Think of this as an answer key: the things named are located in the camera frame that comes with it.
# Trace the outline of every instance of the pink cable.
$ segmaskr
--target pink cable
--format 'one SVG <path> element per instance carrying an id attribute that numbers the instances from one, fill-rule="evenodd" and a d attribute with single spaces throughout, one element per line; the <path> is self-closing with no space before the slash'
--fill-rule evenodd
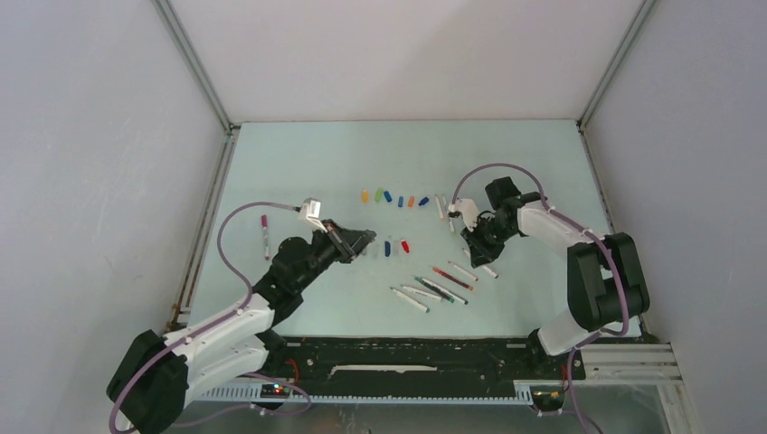
<path id="1" fill-rule="evenodd" d="M 612 273 L 612 276 L 615 280 L 615 288 L 618 290 L 617 291 L 618 300 L 620 303 L 620 317 L 623 322 L 623 327 L 619 332 L 615 332 L 608 328 L 603 328 L 602 331 L 610 335 L 617 335 L 617 336 L 624 336 L 625 334 L 627 334 L 629 332 L 629 305 L 626 302 L 626 292 L 623 289 L 623 282 L 620 280 L 620 276 L 618 274 L 618 267 L 615 265 L 615 261 L 612 260 L 610 251 L 607 249 L 607 246 L 605 246 L 604 243 L 601 242 L 601 240 L 596 235 L 594 235 L 590 230 L 587 230 L 580 223 L 576 222 L 570 217 L 567 217 L 566 215 L 552 208 L 552 206 L 549 204 L 544 194 L 543 185 L 541 184 L 540 181 L 538 181 L 538 178 L 536 178 L 532 172 L 525 169 L 521 165 L 511 165 L 509 163 L 490 163 L 487 165 L 481 165 L 480 167 L 477 167 L 471 170 L 467 174 L 463 175 L 462 178 L 460 178 L 460 181 L 458 182 L 458 186 L 456 187 L 455 192 L 453 193 L 453 199 L 451 203 L 455 203 L 456 200 L 458 200 L 458 193 L 460 192 L 460 187 L 463 186 L 463 183 L 465 183 L 470 176 L 472 176 L 476 172 L 479 172 L 480 170 L 489 169 L 490 167 L 508 167 L 511 169 L 518 170 L 519 172 L 522 172 L 523 174 L 527 175 L 535 183 L 535 186 L 538 189 L 538 193 L 541 195 L 541 204 L 544 206 L 544 209 L 546 209 L 554 217 L 569 224 L 570 226 L 575 228 L 577 231 L 582 232 L 585 236 L 589 237 L 592 241 L 594 241 L 594 244 L 596 244 L 596 246 L 601 251 L 602 255 L 604 255 L 605 259 L 607 260 L 607 265 L 610 268 L 610 273 Z"/>
<path id="2" fill-rule="evenodd" d="M 272 206 L 274 208 L 280 208 L 283 210 L 289 210 L 289 211 L 298 211 L 300 208 L 291 206 L 291 205 L 285 205 L 282 203 L 273 203 L 273 202 L 253 202 L 253 203 L 246 203 L 243 206 L 237 208 L 236 210 L 229 213 L 229 215 L 226 216 L 225 219 L 223 219 L 223 222 L 221 223 L 221 228 L 218 230 L 218 237 L 216 238 L 216 247 L 218 248 L 218 254 L 221 256 L 221 260 L 223 261 L 224 265 L 228 269 L 230 269 L 246 286 L 246 295 L 245 299 L 240 303 L 239 306 L 237 306 L 233 311 L 229 312 L 228 314 L 216 319 L 215 321 L 212 321 L 208 325 L 204 325 L 200 327 L 199 329 L 195 330 L 194 332 L 190 333 L 189 335 L 179 338 L 177 341 L 166 344 L 166 348 L 159 353 L 155 354 L 154 357 L 149 359 L 148 362 L 144 363 L 143 366 L 138 368 L 138 371 L 133 374 L 132 377 L 130 377 L 130 380 L 128 380 L 128 383 L 126 383 L 125 387 L 123 387 L 122 392 L 119 393 L 118 398 L 115 400 L 115 405 L 112 406 L 112 411 L 109 413 L 109 432 L 111 434 L 129 434 L 131 432 L 135 432 L 136 428 L 131 429 L 125 429 L 120 430 L 116 426 L 117 422 L 117 416 L 119 408 L 122 406 L 123 402 L 125 401 L 126 397 L 130 393 L 130 391 L 133 389 L 133 387 L 136 385 L 138 380 L 151 368 L 154 366 L 155 363 L 157 363 L 160 359 L 162 359 L 164 356 L 166 356 L 171 351 L 175 350 L 179 345 L 183 344 L 186 337 L 190 337 L 192 339 L 196 338 L 197 336 L 207 332 L 208 330 L 216 327 L 220 323 L 226 321 L 227 319 L 231 318 L 232 316 L 237 315 L 237 310 L 241 309 L 243 307 L 248 306 L 248 303 L 251 302 L 251 299 L 253 298 L 252 293 L 252 284 L 248 280 L 248 278 L 242 274 L 238 269 L 236 269 L 232 263 L 226 258 L 226 255 L 223 253 L 223 247 L 221 244 L 222 236 L 223 236 L 223 230 L 226 227 L 226 224 L 229 223 L 229 221 L 234 217 L 236 214 L 238 214 L 241 211 L 247 210 L 249 208 L 253 208 L 255 206 Z"/>
<path id="3" fill-rule="evenodd" d="M 600 329 L 601 332 L 607 333 L 609 335 L 616 335 L 616 336 L 624 336 L 629 332 L 629 305 L 626 301 L 626 292 L 623 288 L 623 282 L 620 280 L 620 275 L 618 274 L 618 266 L 615 265 L 615 261 L 612 259 L 612 256 L 610 255 L 610 251 L 607 249 L 607 246 L 604 245 L 604 243 L 594 235 L 594 233 L 591 230 L 586 229 L 584 226 L 582 226 L 580 223 L 576 222 L 575 220 L 571 219 L 570 217 L 562 214 L 561 212 L 558 212 L 555 210 L 546 199 L 546 196 L 544 194 L 544 187 L 541 184 L 540 181 L 538 181 L 538 178 L 533 175 L 532 172 L 525 169 L 524 167 L 520 165 L 511 165 L 509 163 L 490 163 L 487 165 L 481 165 L 480 167 L 477 167 L 467 174 L 465 174 L 462 178 L 460 178 L 460 181 L 458 182 L 458 186 L 455 189 L 455 192 L 453 193 L 453 199 L 451 203 L 455 203 L 458 199 L 458 193 L 460 192 L 460 187 L 463 186 L 463 184 L 466 182 L 467 179 L 469 179 L 470 176 L 475 174 L 476 172 L 479 172 L 480 170 L 485 170 L 490 167 L 508 167 L 511 169 L 518 170 L 519 172 L 522 172 L 523 174 L 527 175 L 530 179 L 533 180 L 533 183 L 535 183 L 535 186 L 538 189 L 538 193 L 541 195 L 541 204 L 544 206 L 544 209 L 546 209 L 549 213 L 551 213 L 554 217 L 561 220 L 562 222 L 565 222 L 566 224 L 570 225 L 577 231 L 581 232 L 583 235 L 594 241 L 594 244 L 596 244 L 597 248 L 601 251 L 602 255 L 607 260 L 607 265 L 610 268 L 610 273 L 612 274 L 613 279 L 615 280 L 615 288 L 618 292 L 618 301 L 620 303 L 620 318 L 623 323 L 622 327 L 620 328 L 620 331 L 614 331 L 610 330 L 609 328 L 603 327 Z M 590 344 L 591 342 L 595 341 L 597 338 L 599 338 L 598 334 L 592 335 L 576 346 L 573 347 L 572 350 L 570 350 L 570 354 L 567 356 L 567 383 L 570 388 L 570 394 L 573 399 L 573 413 L 575 416 L 578 417 L 578 421 L 581 423 L 581 427 L 584 431 L 589 432 L 589 428 L 586 425 L 586 422 L 590 422 L 600 433 L 602 433 L 601 428 L 599 425 L 594 422 L 593 419 L 589 418 L 588 416 L 584 415 L 581 411 L 581 409 L 578 407 L 578 401 L 575 399 L 575 390 L 573 387 L 573 358 L 575 357 L 575 352 L 578 351 L 583 346 Z"/>

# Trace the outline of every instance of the pen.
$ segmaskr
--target pen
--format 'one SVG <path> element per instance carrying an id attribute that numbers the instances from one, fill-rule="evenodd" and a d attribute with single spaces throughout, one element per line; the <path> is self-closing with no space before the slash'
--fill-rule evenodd
<path id="1" fill-rule="evenodd" d="M 465 300 L 465 299 L 463 299 L 461 297 L 456 296 L 455 293 L 451 292 L 449 289 L 445 288 L 444 286 L 440 285 L 439 283 L 434 283 L 431 280 L 428 280 L 427 278 L 421 278 L 421 279 L 423 280 L 424 284 L 428 283 L 429 285 L 432 285 L 436 289 L 444 292 L 448 296 L 458 300 L 459 302 L 463 303 L 464 305 L 467 305 L 469 303 L 467 300 Z"/>
<path id="2" fill-rule="evenodd" d="M 402 291 L 400 291 L 397 288 L 389 287 L 389 289 L 391 289 L 392 292 L 397 295 L 397 297 L 407 301 L 408 303 L 410 303 L 411 305 L 413 305 L 415 307 L 418 307 L 418 310 L 422 311 L 423 313 L 429 313 L 429 307 L 427 307 L 426 305 L 424 305 L 420 301 L 416 300 L 413 297 L 410 297 L 410 296 L 404 294 Z"/>
<path id="3" fill-rule="evenodd" d="M 440 297 L 448 300 L 450 303 L 455 303 L 454 299 L 452 299 L 449 295 L 445 294 L 444 292 L 440 291 L 438 288 L 435 288 L 434 286 L 429 285 L 428 283 L 424 282 L 422 278 L 419 278 L 418 276 L 414 276 L 414 277 L 415 277 L 415 281 L 416 282 L 422 284 L 426 288 L 428 288 L 428 289 L 434 291 L 435 293 L 439 294 Z"/>
<path id="4" fill-rule="evenodd" d="M 455 283 L 456 285 L 464 287 L 464 288 L 468 289 L 469 291 L 473 291 L 474 290 L 474 287 L 472 287 L 470 284 L 468 284 L 466 282 L 462 282 L 459 279 L 452 277 L 450 274 L 446 273 L 442 269 L 438 269 L 437 267 L 431 267 L 431 269 L 433 269 L 435 273 L 437 273 L 440 276 L 446 278 L 447 280 Z"/>

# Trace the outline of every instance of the table surface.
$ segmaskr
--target table surface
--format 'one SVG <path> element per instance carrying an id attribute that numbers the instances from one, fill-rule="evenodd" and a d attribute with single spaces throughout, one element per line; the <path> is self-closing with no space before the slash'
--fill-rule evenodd
<path id="1" fill-rule="evenodd" d="M 365 256 L 352 264 L 334 264 L 303 293 L 303 305 L 275 327 L 281 335 L 488 337 L 527 336 L 567 307 L 566 261 L 532 238 L 515 237 L 491 264 L 492 279 L 475 270 L 475 290 L 451 284 L 431 266 L 459 277 L 448 260 L 464 267 L 465 241 L 454 221 L 451 234 L 441 222 L 433 195 L 448 198 L 458 180 L 486 163 L 521 165 L 543 183 L 546 195 L 576 221 L 607 231 L 599 195 L 575 123 L 571 120 L 514 121 L 384 121 L 249 123 L 241 128 L 215 216 L 212 240 L 222 220 L 238 206 L 256 201 L 300 205 L 307 197 L 322 201 L 321 218 L 332 218 L 349 229 L 371 229 L 378 237 Z M 511 176 L 524 192 L 533 183 L 511 169 L 492 168 L 473 175 L 460 196 L 489 210 L 484 192 L 495 178 Z M 393 202 L 374 201 L 379 187 Z M 367 189 L 370 201 L 362 203 Z M 397 207 L 397 198 L 425 195 L 419 208 Z M 310 229 L 294 212 L 256 208 L 231 220 L 223 235 L 230 261 L 253 282 L 269 268 L 263 258 L 260 216 L 269 216 L 271 254 L 290 236 L 310 238 Z M 400 249 L 406 239 L 411 253 Z M 393 255 L 384 256 L 384 241 Z M 415 284 L 412 276 L 438 281 L 469 301 L 467 306 L 419 301 L 424 314 L 389 289 Z M 190 324 L 229 306 L 245 287 L 219 258 L 215 242 L 207 246 L 194 290 Z M 630 336 L 640 335 L 631 320 Z"/>

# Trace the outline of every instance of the purple cable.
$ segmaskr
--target purple cable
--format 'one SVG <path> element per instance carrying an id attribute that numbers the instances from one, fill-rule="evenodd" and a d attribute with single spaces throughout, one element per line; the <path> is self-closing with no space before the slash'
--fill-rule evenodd
<path id="1" fill-rule="evenodd" d="M 205 422 L 207 422 L 209 420 L 213 420 L 213 419 L 215 419 L 215 418 L 217 418 L 217 417 L 219 417 L 219 416 L 221 416 L 223 414 L 226 414 L 226 413 L 229 413 L 229 412 L 235 411 L 235 410 L 244 410 L 244 409 L 258 409 L 259 411 L 263 411 L 264 413 L 271 414 L 271 415 L 274 415 L 274 416 L 295 416 L 297 414 L 303 413 L 306 410 L 309 410 L 309 408 L 312 405 L 311 397 L 309 397 L 309 394 L 306 391 L 304 391 L 303 389 L 301 389 L 300 387 L 298 387 L 297 385 L 295 385 L 295 384 L 290 384 L 289 382 L 281 382 L 280 380 L 271 378 L 271 377 L 269 377 L 267 375 L 264 375 L 264 374 L 261 374 L 261 373 L 245 373 L 244 375 L 246 377 L 259 378 L 259 379 L 262 379 L 262 380 L 266 380 L 267 382 L 275 382 L 276 384 L 279 384 L 279 385 L 281 385 L 283 387 L 288 387 L 288 388 L 298 392 L 298 394 L 300 394 L 304 398 L 306 398 L 306 400 L 307 400 L 306 405 L 304 407 L 302 407 L 302 408 L 300 408 L 298 410 L 294 410 L 294 411 L 274 411 L 274 410 L 265 409 L 265 408 L 260 407 L 260 406 L 258 406 L 256 404 L 232 405 L 231 407 L 227 407 L 227 408 L 225 408 L 223 410 L 216 411 L 214 414 L 211 414 L 210 416 L 205 416 L 204 418 L 202 418 L 200 420 L 195 420 L 193 422 L 174 423 L 173 425 L 171 425 L 171 427 L 173 427 L 173 428 L 191 428 L 191 427 L 196 427 L 197 425 L 202 425 Z"/>
<path id="2" fill-rule="evenodd" d="M 232 316 L 237 315 L 237 310 L 238 309 L 241 309 L 243 307 L 248 306 L 248 303 L 251 302 L 251 298 L 253 297 L 253 294 L 251 292 L 252 284 L 248 280 L 248 278 L 245 277 L 244 274 L 242 274 L 238 269 L 236 269 L 232 265 L 232 263 L 228 259 L 226 259 L 226 255 L 223 253 L 223 247 L 222 247 L 222 244 L 221 244 L 221 239 L 222 239 L 222 236 L 223 236 L 223 229 L 226 227 L 226 224 L 229 223 L 229 220 L 231 220 L 232 217 L 234 217 L 236 214 L 238 214 L 241 211 L 247 210 L 249 208 L 253 208 L 255 206 L 272 206 L 274 208 L 280 208 L 280 209 L 289 210 L 289 211 L 297 211 L 297 210 L 300 209 L 298 207 L 291 206 L 291 205 L 285 205 L 285 204 L 282 204 L 282 203 L 252 202 L 252 203 L 246 203 L 243 206 L 237 208 L 236 210 L 230 212 L 230 214 L 227 215 L 225 219 L 223 219 L 223 222 L 221 223 L 221 228 L 219 228 L 219 230 L 218 230 L 218 237 L 216 238 L 216 247 L 218 248 L 218 254 L 221 256 L 221 260 L 223 261 L 224 265 L 226 265 L 226 267 L 228 269 L 230 269 L 238 278 L 240 278 L 242 280 L 242 282 L 245 283 L 245 286 L 246 286 L 246 296 L 245 296 L 245 299 L 232 312 L 230 312 L 230 313 L 228 313 L 228 314 L 226 314 L 226 315 L 216 319 L 215 321 L 212 321 L 208 325 L 204 325 L 204 326 L 200 327 L 199 329 L 195 330 L 194 332 L 190 333 L 189 335 L 187 335 L 185 337 L 182 337 L 182 338 L 178 339 L 177 341 L 173 342 L 172 344 L 167 344 L 166 348 L 164 350 L 162 350 L 159 353 L 155 354 L 155 356 L 152 357 L 151 359 L 149 359 L 148 362 L 144 363 L 144 366 L 141 366 L 140 368 L 138 368 L 138 371 L 136 371 L 136 373 L 134 373 L 133 376 L 130 377 L 130 380 L 128 380 L 128 383 L 126 383 L 125 387 L 122 389 L 122 392 L 120 392 L 120 394 L 118 395 L 118 398 L 115 400 L 115 405 L 112 407 L 112 411 L 109 413 L 109 432 L 111 434 L 129 434 L 131 432 L 135 432 L 136 431 L 135 427 L 131 428 L 131 429 L 120 430 L 120 429 L 117 428 L 115 423 L 117 421 L 117 416 L 118 416 L 119 408 L 122 406 L 123 402 L 125 401 L 125 398 L 128 396 L 130 391 L 136 385 L 136 383 L 138 382 L 138 379 L 140 379 L 141 376 L 143 376 L 145 373 L 147 373 L 149 368 L 151 368 L 155 363 L 157 363 L 157 361 L 159 361 L 160 359 L 165 357 L 166 354 L 170 353 L 171 351 L 175 350 L 179 345 L 183 344 L 185 339 L 186 339 L 186 337 L 194 339 L 195 337 L 197 337 L 197 336 L 207 332 L 208 330 L 216 327 L 220 323 L 222 323 L 222 322 L 226 321 L 227 319 L 231 318 Z"/>
<path id="3" fill-rule="evenodd" d="M 576 222 L 570 217 L 567 217 L 561 212 L 558 212 L 557 210 L 553 209 L 552 206 L 549 204 L 548 200 L 546 199 L 543 185 L 541 184 L 540 181 L 538 181 L 538 178 L 536 178 L 532 172 L 525 169 L 521 165 L 511 165 L 509 163 L 490 163 L 487 165 L 481 165 L 480 167 L 473 169 L 469 173 L 463 175 L 462 178 L 460 178 L 460 181 L 458 182 L 458 186 L 456 187 L 455 193 L 453 193 L 453 199 L 451 203 L 456 202 L 456 200 L 458 199 L 458 193 L 460 192 L 460 187 L 463 186 L 463 183 L 465 183 L 470 176 L 472 176 L 476 172 L 479 172 L 480 170 L 489 169 L 490 167 L 508 167 L 511 169 L 518 170 L 519 172 L 522 172 L 523 174 L 527 175 L 530 179 L 533 180 L 533 182 L 535 183 L 535 186 L 538 188 L 538 192 L 541 194 L 541 204 L 544 206 L 544 209 L 550 212 L 554 217 L 569 224 L 570 226 L 575 228 L 577 231 L 582 232 L 584 235 L 586 235 L 592 241 L 594 241 L 594 244 L 597 245 L 602 255 L 604 255 L 605 259 L 607 260 L 607 265 L 610 268 L 610 272 L 612 273 L 612 276 L 615 280 L 615 287 L 618 290 L 618 301 L 620 302 L 620 317 L 623 322 L 623 327 L 621 328 L 619 332 L 615 332 L 613 330 L 610 330 L 609 328 L 603 328 L 602 331 L 610 335 L 617 335 L 617 336 L 623 336 L 627 334 L 629 332 L 629 305 L 626 302 L 626 293 L 623 289 L 623 282 L 620 281 L 620 275 L 618 274 L 618 267 L 615 265 L 615 261 L 612 260 L 612 256 L 610 255 L 610 252 L 607 250 L 607 246 L 605 246 L 604 243 L 601 242 L 601 240 L 596 235 L 594 235 L 591 231 L 586 230 L 586 228 L 583 227 L 580 223 Z"/>
<path id="4" fill-rule="evenodd" d="M 544 206 L 544 209 L 546 209 L 554 217 L 558 218 L 562 222 L 569 224 L 574 229 L 583 233 L 589 239 L 594 241 L 594 244 L 596 244 L 596 246 L 601 251 L 602 255 L 607 260 L 607 265 L 610 268 L 610 273 L 612 274 L 613 279 L 615 280 L 615 288 L 617 289 L 618 301 L 620 303 L 620 318 L 621 318 L 621 321 L 623 322 L 623 325 L 620 328 L 620 331 L 616 332 L 614 330 L 610 330 L 609 328 L 602 328 L 600 331 L 603 333 L 616 335 L 616 336 L 624 336 L 625 334 L 627 334 L 629 332 L 629 305 L 626 302 L 626 292 L 623 288 L 623 282 L 620 280 L 620 275 L 618 274 L 618 266 L 616 266 L 615 261 L 612 260 L 610 251 L 607 249 L 607 246 L 605 246 L 604 243 L 601 242 L 599 237 L 593 234 L 593 232 L 591 232 L 590 230 L 587 230 L 584 226 L 582 226 L 580 223 L 576 222 L 575 220 L 571 219 L 570 217 L 552 208 L 552 206 L 549 204 L 544 194 L 543 185 L 541 184 L 540 181 L 538 181 L 538 178 L 536 178 L 532 172 L 530 172 L 529 170 L 525 169 L 524 167 L 520 165 L 511 165 L 509 163 L 490 163 L 487 165 L 481 165 L 480 167 L 477 167 L 471 170 L 470 172 L 465 174 L 462 178 L 460 178 L 460 181 L 458 182 L 458 186 L 456 187 L 456 190 L 453 193 L 453 199 L 451 203 L 456 202 L 456 200 L 458 199 L 458 193 L 460 192 L 460 187 L 463 186 L 463 183 L 465 183 L 470 176 L 472 176 L 476 172 L 479 172 L 480 170 L 485 170 L 490 167 L 508 167 L 511 169 L 518 170 L 519 172 L 522 172 L 523 174 L 527 175 L 535 183 L 535 186 L 537 187 L 538 192 L 541 195 L 541 204 Z M 570 394 L 573 397 L 573 408 L 574 408 L 573 413 L 575 414 L 575 416 L 578 417 L 578 421 L 581 422 L 581 427 L 583 427 L 583 430 L 586 432 L 589 431 L 589 428 L 586 425 L 586 422 L 589 421 L 594 427 L 596 427 L 597 431 L 602 433 L 602 430 L 594 422 L 594 420 L 584 415 L 581 412 L 581 409 L 578 407 L 578 401 L 575 399 L 575 391 L 573 387 L 573 370 L 571 369 L 573 366 L 573 358 L 575 357 L 575 352 L 578 351 L 584 345 L 590 344 L 591 342 L 595 341 L 597 338 L 599 338 L 599 334 L 592 335 L 586 338 L 585 340 L 583 340 L 582 342 L 580 342 L 579 344 L 577 344 L 576 346 L 574 346 L 572 350 L 570 350 L 570 354 L 567 357 L 567 383 L 570 386 Z"/>

